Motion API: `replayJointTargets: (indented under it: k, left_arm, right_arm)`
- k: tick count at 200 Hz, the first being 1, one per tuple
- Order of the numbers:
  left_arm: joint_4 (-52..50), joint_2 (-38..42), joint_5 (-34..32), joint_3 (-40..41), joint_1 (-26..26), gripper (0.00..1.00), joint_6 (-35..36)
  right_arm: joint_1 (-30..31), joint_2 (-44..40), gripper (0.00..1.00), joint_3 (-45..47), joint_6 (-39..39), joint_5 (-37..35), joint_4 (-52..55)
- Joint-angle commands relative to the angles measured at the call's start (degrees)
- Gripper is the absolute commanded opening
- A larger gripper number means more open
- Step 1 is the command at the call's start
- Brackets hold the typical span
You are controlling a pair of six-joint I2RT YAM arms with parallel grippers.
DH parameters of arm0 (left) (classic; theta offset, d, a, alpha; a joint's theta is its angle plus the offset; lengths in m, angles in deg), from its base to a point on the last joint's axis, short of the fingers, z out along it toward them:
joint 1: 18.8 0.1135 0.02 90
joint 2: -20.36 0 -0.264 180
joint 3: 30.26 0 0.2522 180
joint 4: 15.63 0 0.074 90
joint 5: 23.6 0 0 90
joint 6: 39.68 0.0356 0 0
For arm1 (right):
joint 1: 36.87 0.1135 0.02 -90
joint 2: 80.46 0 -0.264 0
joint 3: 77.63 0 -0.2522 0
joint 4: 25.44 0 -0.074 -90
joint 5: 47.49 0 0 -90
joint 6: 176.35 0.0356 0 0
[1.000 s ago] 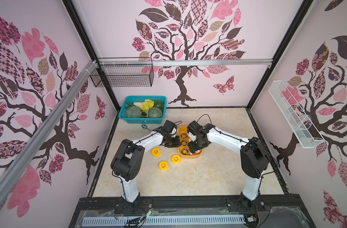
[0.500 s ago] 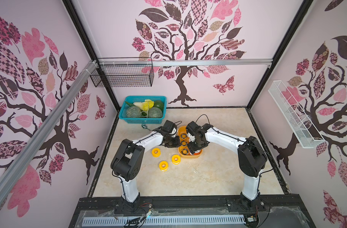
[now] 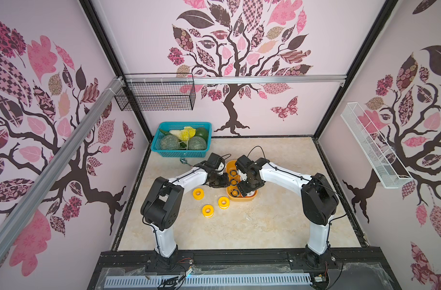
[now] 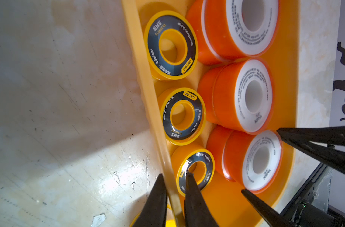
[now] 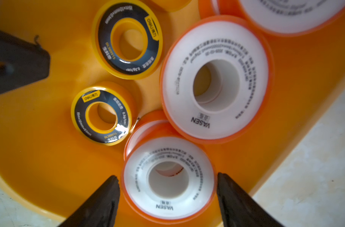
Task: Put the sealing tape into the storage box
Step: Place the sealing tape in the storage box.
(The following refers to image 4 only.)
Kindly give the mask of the yellow black tape roll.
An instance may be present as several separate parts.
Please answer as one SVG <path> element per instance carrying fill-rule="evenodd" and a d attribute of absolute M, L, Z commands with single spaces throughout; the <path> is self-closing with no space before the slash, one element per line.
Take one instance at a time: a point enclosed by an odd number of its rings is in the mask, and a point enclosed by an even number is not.
<path fill-rule="evenodd" d="M 183 197 L 187 189 L 187 172 L 194 175 L 198 188 L 203 190 L 212 181 L 216 167 L 212 153 L 195 142 L 178 147 L 171 157 L 171 163 L 177 190 Z"/>
<path fill-rule="evenodd" d="M 206 107 L 197 91 L 187 87 L 167 89 L 158 97 L 158 105 L 167 141 L 185 146 L 201 135 L 206 123 Z M 184 118 L 174 124 L 173 111 L 179 105 L 185 108 Z"/>
<path fill-rule="evenodd" d="M 161 40 L 174 43 L 177 56 L 170 61 L 163 54 Z M 144 31 L 144 43 L 152 76 L 158 80 L 179 80 L 190 75 L 198 63 L 198 40 L 192 25 L 181 14 L 163 10 L 154 14 Z"/>

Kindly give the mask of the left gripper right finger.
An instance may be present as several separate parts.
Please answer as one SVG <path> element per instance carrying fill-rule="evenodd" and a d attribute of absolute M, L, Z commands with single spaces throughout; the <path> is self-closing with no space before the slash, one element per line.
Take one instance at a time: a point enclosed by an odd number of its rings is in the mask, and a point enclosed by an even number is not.
<path fill-rule="evenodd" d="M 187 227 L 218 227 L 211 215 L 201 191 L 189 171 L 186 172 L 186 193 L 184 201 L 184 217 Z"/>

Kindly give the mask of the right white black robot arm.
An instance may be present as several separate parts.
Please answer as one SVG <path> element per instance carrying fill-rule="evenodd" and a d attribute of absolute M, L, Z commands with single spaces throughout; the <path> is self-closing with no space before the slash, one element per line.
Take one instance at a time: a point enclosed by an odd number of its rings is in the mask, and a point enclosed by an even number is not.
<path fill-rule="evenodd" d="M 329 167 L 345 175 L 345 152 L 335 149 L 335 146 L 345 147 L 345 126 L 279 128 L 277 132 L 283 142 L 320 161 L 320 164 L 281 213 L 247 189 L 241 193 L 271 227 L 337 227 L 338 221 L 312 205 L 309 196 L 313 195 L 320 176 Z"/>

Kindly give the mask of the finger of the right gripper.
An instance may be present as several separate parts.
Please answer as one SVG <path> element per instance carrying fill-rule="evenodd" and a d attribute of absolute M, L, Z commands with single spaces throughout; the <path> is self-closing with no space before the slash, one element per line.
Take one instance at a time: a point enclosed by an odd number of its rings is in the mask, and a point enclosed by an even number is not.
<path fill-rule="evenodd" d="M 279 128 L 283 142 L 345 175 L 345 126 L 326 128 Z"/>
<path fill-rule="evenodd" d="M 255 194 L 247 189 L 241 190 L 241 193 L 270 227 L 292 227 L 292 224 L 288 220 L 284 219 Z"/>

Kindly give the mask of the yellow plastic storage box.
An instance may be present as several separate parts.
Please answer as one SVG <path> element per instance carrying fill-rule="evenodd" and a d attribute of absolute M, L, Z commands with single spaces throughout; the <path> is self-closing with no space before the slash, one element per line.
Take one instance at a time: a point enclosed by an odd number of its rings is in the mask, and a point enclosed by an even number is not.
<path fill-rule="evenodd" d="M 150 18 L 163 10 L 173 10 L 185 16 L 193 1 L 123 1 L 127 39 L 132 51 L 131 62 L 136 68 L 138 90 L 142 94 L 143 108 L 125 111 L 128 123 L 137 126 L 148 120 L 150 135 L 148 142 L 153 145 L 152 161 L 164 175 L 173 214 L 178 226 L 185 226 L 183 197 L 174 188 L 173 169 L 170 157 L 176 146 L 165 138 L 163 125 L 158 119 L 158 96 L 169 88 L 189 87 L 197 89 L 208 66 L 197 63 L 194 71 L 184 79 L 160 81 L 152 77 L 144 44 L 145 26 Z M 263 54 L 274 79 L 274 109 L 268 129 L 293 128 L 296 125 L 299 58 L 299 14 L 298 1 L 281 1 L 278 30 L 274 42 Z M 262 223 L 261 216 L 241 193 L 242 187 L 214 175 L 212 182 L 202 191 L 203 198 L 221 227 L 255 227 Z"/>

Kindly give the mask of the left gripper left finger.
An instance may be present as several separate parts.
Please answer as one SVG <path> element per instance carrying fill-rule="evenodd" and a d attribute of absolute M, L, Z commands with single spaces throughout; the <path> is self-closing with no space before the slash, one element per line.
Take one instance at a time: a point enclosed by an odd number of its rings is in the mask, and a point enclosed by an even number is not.
<path fill-rule="evenodd" d="M 151 193 L 133 227 L 165 227 L 168 194 L 163 174 L 155 181 Z"/>

